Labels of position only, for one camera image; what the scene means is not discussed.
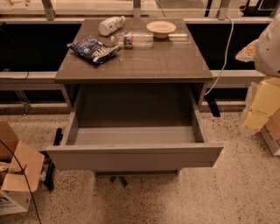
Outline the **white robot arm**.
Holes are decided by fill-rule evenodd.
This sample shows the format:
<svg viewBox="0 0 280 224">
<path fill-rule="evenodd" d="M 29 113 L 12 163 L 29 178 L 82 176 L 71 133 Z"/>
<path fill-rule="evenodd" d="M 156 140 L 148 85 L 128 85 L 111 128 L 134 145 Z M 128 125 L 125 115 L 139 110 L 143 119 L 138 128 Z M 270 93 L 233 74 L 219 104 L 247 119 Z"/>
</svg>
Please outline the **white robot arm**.
<svg viewBox="0 0 280 224">
<path fill-rule="evenodd" d="M 255 70 L 266 76 L 280 76 L 280 14 L 276 15 L 258 39 L 235 56 L 242 62 L 253 61 Z"/>
</svg>

